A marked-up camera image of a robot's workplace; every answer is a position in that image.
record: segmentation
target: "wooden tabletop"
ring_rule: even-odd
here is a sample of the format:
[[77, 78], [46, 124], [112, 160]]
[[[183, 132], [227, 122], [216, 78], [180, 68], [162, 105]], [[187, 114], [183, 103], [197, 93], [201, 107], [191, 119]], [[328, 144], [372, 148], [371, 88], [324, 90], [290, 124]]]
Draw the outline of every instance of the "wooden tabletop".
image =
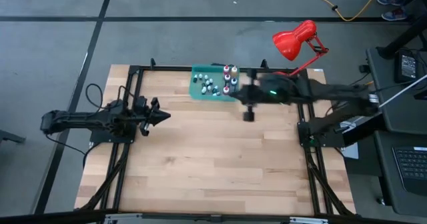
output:
[[[112, 65], [104, 103], [125, 85], [129, 65]], [[321, 69], [310, 78], [325, 82]], [[158, 97], [171, 118], [139, 131], [131, 144], [120, 211], [157, 213], [223, 213], [313, 215], [306, 161], [300, 147], [295, 105], [258, 105], [256, 121], [244, 122], [240, 102], [193, 100], [188, 93], [191, 72], [144, 71], [141, 95]], [[246, 75], [240, 83], [247, 83]], [[322, 117], [329, 101], [314, 105]], [[75, 207], [86, 204], [107, 172], [111, 143], [87, 157]], [[354, 211], [341, 155], [323, 148], [328, 182], [345, 206]], [[108, 207], [112, 205], [115, 183]], [[321, 209], [324, 203], [318, 185]]]

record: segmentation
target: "yellow cable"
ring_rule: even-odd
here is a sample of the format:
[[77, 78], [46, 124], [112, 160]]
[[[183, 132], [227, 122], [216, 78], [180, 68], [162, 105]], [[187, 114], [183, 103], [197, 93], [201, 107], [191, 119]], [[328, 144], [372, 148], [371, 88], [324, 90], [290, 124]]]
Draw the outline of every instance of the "yellow cable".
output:
[[[329, 4], [331, 7], [335, 7], [335, 5], [334, 4], [332, 4], [330, 1], [328, 1], [328, 0], [322, 0], [322, 1], [324, 1], [324, 2], [326, 2], [327, 4]], [[343, 20], [343, 21], [353, 21], [354, 19], [356, 19], [360, 14], [362, 14], [362, 12], [364, 12], [365, 11], [365, 9], [369, 6], [369, 4], [371, 3], [371, 1], [372, 0], [369, 0], [366, 4], [365, 4], [365, 6], [359, 11], [359, 13], [357, 13], [354, 17], [352, 17], [352, 18], [350, 18], [350, 19], [345, 19], [342, 15], [341, 15], [341, 13], [340, 13], [340, 11], [338, 10], [338, 8], [336, 8], [334, 11], [336, 11], [336, 13], [341, 17], [341, 19]]]

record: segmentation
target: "gray floor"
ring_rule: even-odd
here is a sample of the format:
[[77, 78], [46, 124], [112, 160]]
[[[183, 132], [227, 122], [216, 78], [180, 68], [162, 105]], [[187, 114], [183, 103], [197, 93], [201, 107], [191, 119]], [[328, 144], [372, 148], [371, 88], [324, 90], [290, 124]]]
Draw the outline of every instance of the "gray floor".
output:
[[[367, 0], [331, 0], [351, 16]], [[0, 0], [0, 16], [98, 16], [103, 0]], [[391, 7], [373, 3], [365, 17]], [[334, 17], [319, 0], [111, 0], [107, 16], [278, 16]], [[267, 59], [272, 67], [295, 67], [313, 53], [306, 47], [294, 62], [285, 60], [272, 43], [278, 31], [298, 23], [131, 22], [104, 23], [85, 86], [102, 88], [111, 64], [158, 65], [233, 63], [256, 67]], [[0, 216], [33, 211], [54, 144], [38, 131], [42, 114], [66, 109], [95, 23], [0, 22], [0, 129], [24, 135], [23, 145], [0, 146]], [[364, 50], [386, 45], [407, 28], [391, 23], [318, 23], [318, 35], [330, 52], [312, 67], [323, 68], [329, 83], [348, 84], [361, 77]], [[419, 39], [409, 47], [420, 47]], [[84, 96], [78, 111], [93, 111]], [[87, 149], [88, 131], [71, 131], [67, 144]], [[82, 156], [66, 149], [47, 204], [47, 212], [72, 210], [81, 179]], [[350, 175], [359, 214], [380, 219], [425, 223], [427, 219], [395, 214], [375, 202], [378, 181]]]

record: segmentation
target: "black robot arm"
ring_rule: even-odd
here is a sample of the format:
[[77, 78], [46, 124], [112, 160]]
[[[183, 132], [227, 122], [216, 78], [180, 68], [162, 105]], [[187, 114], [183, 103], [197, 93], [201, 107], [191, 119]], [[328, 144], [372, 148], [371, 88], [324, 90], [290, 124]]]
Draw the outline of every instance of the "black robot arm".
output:
[[129, 135], [133, 126], [140, 124], [139, 130], [147, 136], [149, 124], [157, 125], [171, 115], [160, 111], [157, 98], [147, 105], [144, 96], [138, 97], [133, 109], [122, 107], [123, 101], [114, 101], [107, 104], [102, 111], [94, 113], [69, 113], [66, 111], [50, 111], [41, 118], [40, 130], [46, 135], [62, 132], [66, 129], [89, 129], [109, 131], [113, 136], [125, 137]]
[[[322, 121], [323, 124], [326, 121], [328, 125], [337, 124], [339, 121], [357, 115], [373, 115], [378, 111], [378, 98], [370, 94], [366, 85], [327, 85], [313, 79], [281, 73], [270, 73], [257, 78], [255, 69], [250, 69], [248, 76], [251, 83], [230, 94], [240, 100], [243, 105], [248, 106], [248, 111], [244, 113], [244, 121], [254, 121], [253, 107], [258, 103], [290, 105], [291, 103], [308, 104], [319, 100], [347, 102], [346, 108]], [[259, 80], [260, 85], [254, 84], [256, 79]]]

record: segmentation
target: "red lamp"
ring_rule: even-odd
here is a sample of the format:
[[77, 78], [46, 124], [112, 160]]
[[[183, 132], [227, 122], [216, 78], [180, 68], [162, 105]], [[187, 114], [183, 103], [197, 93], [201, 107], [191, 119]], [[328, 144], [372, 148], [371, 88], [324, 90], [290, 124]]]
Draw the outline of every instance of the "red lamp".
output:
[[[312, 40], [315, 39], [319, 46], [312, 44]], [[301, 50], [301, 45], [306, 42], [316, 53], [316, 56], [304, 63], [301, 67], [298, 67], [295, 71], [289, 75], [295, 75], [308, 65], [312, 64], [319, 57], [325, 55], [329, 49], [325, 48], [317, 37], [316, 24], [313, 21], [303, 21], [293, 31], [282, 31], [273, 35], [274, 45], [279, 49], [280, 53], [288, 60], [293, 61]]]

